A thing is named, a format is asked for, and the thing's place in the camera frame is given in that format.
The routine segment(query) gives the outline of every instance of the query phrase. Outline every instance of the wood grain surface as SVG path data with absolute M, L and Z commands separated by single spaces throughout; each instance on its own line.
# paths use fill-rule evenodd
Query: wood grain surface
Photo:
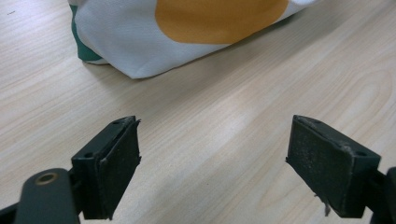
M 136 115 L 143 159 L 112 223 L 369 223 L 325 217 L 285 157 L 298 114 L 396 165 L 394 0 L 324 0 L 140 80 L 82 63 L 70 21 L 66 0 L 0 1 L 0 207 Z

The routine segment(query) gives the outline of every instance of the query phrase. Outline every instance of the green fabric edge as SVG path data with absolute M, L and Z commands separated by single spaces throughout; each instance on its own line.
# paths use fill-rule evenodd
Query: green fabric edge
M 72 18 L 72 32 L 73 32 L 73 36 L 76 39 L 76 43 L 77 43 L 77 49 L 78 49 L 78 57 L 82 60 L 82 61 L 97 61 L 102 59 L 101 56 L 99 56 L 98 54 L 96 54 L 95 52 L 93 52 L 93 50 L 91 50 L 90 48 L 88 48 L 87 46 L 85 46 L 81 40 L 78 37 L 77 34 L 77 26 L 76 26 L 76 22 L 75 22 L 75 17 L 76 17 L 76 13 L 77 13 L 77 8 L 78 6 L 72 6 L 69 5 L 70 8 L 72 9 L 73 12 L 73 18 Z

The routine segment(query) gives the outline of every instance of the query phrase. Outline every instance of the fabric bag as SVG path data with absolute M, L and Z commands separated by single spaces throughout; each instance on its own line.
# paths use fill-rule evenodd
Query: fabric bag
M 68 0 L 78 57 L 151 77 L 225 48 L 318 0 Z

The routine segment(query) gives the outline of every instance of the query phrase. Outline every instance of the white fabric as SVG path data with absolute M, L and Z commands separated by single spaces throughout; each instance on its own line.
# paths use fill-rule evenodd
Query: white fabric
M 290 0 L 279 20 L 314 2 Z M 78 6 L 75 22 L 82 43 L 132 78 L 155 76 L 228 46 L 170 39 L 155 20 L 156 0 L 69 0 L 69 4 Z

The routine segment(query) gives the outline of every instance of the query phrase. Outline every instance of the light wood tabletop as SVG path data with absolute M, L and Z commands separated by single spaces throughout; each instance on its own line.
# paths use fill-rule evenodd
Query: light wood tabletop
M 0 2 L 0 207 L 136 115 L 142 161 L 111 223 L 369 223 L 325 217 L 285 158 L 298 114 L 396 166 L 394 0 L 324 0 L 146 79 L 83 63 L 71 17 L 66 0 Z

